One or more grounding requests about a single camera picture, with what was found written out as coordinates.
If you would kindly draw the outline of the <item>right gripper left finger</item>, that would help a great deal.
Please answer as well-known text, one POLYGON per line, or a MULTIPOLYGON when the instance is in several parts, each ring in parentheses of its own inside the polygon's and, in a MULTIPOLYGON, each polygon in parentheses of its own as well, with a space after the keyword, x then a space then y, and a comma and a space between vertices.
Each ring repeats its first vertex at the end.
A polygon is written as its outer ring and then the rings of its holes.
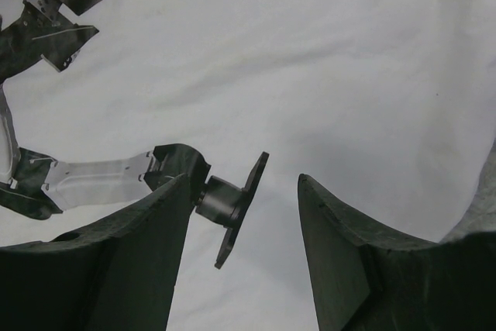
POLYGON ((164 330, 188 221, 188 177, 50 242, 1 250, 3 330, 164 330))

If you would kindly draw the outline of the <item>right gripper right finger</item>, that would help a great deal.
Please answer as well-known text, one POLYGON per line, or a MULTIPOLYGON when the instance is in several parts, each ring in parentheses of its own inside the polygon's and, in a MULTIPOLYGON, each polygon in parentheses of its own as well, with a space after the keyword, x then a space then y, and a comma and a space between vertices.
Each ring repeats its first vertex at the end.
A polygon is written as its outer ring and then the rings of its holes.
POLYGON ((298 208, 321 330, 493 330, 495 234, 432 243, 340 201, 307 174, 298 208))

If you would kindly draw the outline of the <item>white printed t-shirt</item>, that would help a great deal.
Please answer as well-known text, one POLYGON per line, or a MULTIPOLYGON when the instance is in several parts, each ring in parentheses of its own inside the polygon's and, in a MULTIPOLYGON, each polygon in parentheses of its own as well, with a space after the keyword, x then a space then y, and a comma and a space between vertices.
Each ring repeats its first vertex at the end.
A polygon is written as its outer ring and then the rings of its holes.
POLYGON ((308 174, 439 242, 490 229, 467 210, 495 139, 495 0, 104 0, 64 72, 5 83, 23 147, 66 161, 199 150, 243 185, 267 167, 236 245, 191 217, 170 330, 315 330, 298 216, 308 174))

